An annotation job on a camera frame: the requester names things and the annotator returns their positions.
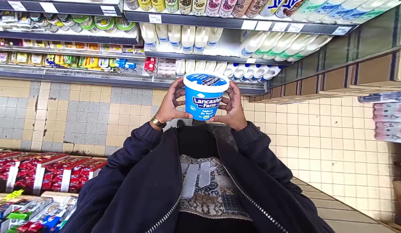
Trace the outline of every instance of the blue yogurt tub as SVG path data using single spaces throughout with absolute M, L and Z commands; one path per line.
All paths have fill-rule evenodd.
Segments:
M 193 71 L 185 75 L 186 112 L 199 121 L 209 120 L 216 114 L 229 79 L 215 72 Z

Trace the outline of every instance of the shelf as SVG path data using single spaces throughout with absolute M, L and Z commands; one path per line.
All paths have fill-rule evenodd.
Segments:
M 204 60 L 204 61 L 227 61 L 227 62 L 237 62 L 237 63 L 256 63 L 256 64 L 268 64 L 268 65 L 280 65 L 280 66 L 290 66 L 292 62 L 289 61 L 275 61 L 275 60 L 265 60 L 262 58 L 239 58 L 238 48 L 239 42 L 239 30 L 224 29 L 222 36 L 218 41 L 215 49 L 209 50 L 205 49 L 204 54 L 183 54 L 182 49 L 173 50 L 171 46 L 160 45 L 157 51 L 151 51 L 145 47 L 145 54 L 148 57 L 158 57 L 158 58 L 174 58 L 174 59 L 192 59 L 192 60 Z
M 19 31 L 0 31 L 1 38 L 16 38 L 16 39 L 33 39 L 47 41 L 72 41 L 84 43 L 102 43 L 102 44 L 125 44 L 137 45 L 138 31 L 135 34 L 126 34 L 117 29 L 113 34 L 108 34 L 105 31 L 91 33 L 87 30 L 82 30 L 79 33 L 74 31 L 61 31 L 56 33 L 46 32 L 19 32 Z
M 15 51 L 25 53 L 37 54 L 63 54 L 73 56 L 90 56 L 90 57 L 103 57 L 103 58 L 125 58 L 125 59 L 139 59 L 146 60 L 143 54 L 126 54 L 116 52 L 104 51 L 89 51 L 89 50 L 74 50 L 74 49 L 50 49 L 50 48 L 36 48 L 36 47 L 19 47 L 19 46 L 0 46 L 0 51 Z
M 7 1 L 0 0 L 0 10 L 28 11 L 60 14 L 89 14 L 105 16 L 121 16 L 123 0 L 81 0 L 80 3 L 70 1 Z
M 166 10 L 162 13 L 156 12 L 154 9 L 144 11 L 141 8 L 136 10 L 129 9 L 124 5 L 124 14 L 128 21 L 143 23 L 162 23 L 177 24 L 200 27 L 221 27 L 228 29 L 246 29 L 257 31 L 285 31 L 285 32 L 301 32 L 309 34 L 326 34 L 326 35 L 348 35 L 358 25 L 338 25 L 323 24 L 316 22 L 293 22 L 290 18 L 280 19 L 275 15 L 270 17 L 262 17 L 258 15 L 255 18 L 220 18 L 209 16 L 195 16 L 192 13 L 183 15 L 181 13 L 169 13 Z
M 125 75 L 116 72 L 82 71 L 14 64 L 0 64 L 0 77 L 47 82 L 86 83 L 165 90 L 170 87 L 170 83 L 176 80 L 175 77 Z M 245 95 L 262 94 L 266 91 L 265 83 L 237 82 L 237 85 Z

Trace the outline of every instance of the gold wristwatch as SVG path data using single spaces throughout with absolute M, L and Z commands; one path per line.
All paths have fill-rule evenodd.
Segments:
M 166 127 L 166 125 L 167 125 L 167 123 L 162 123 L 162 122 L 160 122 L 160 121 L 156 118 L 156 116 L 154 116 L 150 121 L 151 121 L 153 124 L 155 124 L 157 127 L 159 127 L 159 128 L 164 128 L 164 127 Z

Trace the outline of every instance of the hand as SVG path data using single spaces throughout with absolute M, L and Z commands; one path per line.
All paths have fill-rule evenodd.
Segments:
M 219 105 L 219 109 L 227 112 L 226 116 L 214 116 L 209 121 L 222 122 L 229 125 L 234 130 L 239 131 L 247 125 L 241 104 L 241 92 L 234 82 L 230 81 L 229 86 L 232 87 L 232 89 L 228 88 L 226 92 L 230 99 L 222 97 L 222 102 L 226 105 Z
M 162 123 L 171 121 L 175 118 L 193 118 L 193 116 L 187 112 L 181 112 L 176 110 L 177 106 L 185 104 L 185 101 L 177 101 L 176 99 L 184 96 L 185 91 L 177 91 L 179 88 L 183 87 L 183 77 L 176 79 L 167 91 L 163 98 L 162 104 L 156 113 L 156 119 Z

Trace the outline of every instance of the tiled floor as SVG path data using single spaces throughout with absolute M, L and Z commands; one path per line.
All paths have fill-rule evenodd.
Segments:
M 166 91 L 0 79 L 0 147 L 109 156 Z M 294 175 L 376 219 L 393 218 L 394 144 L 374 139 L 356 98 L 243 105 Z

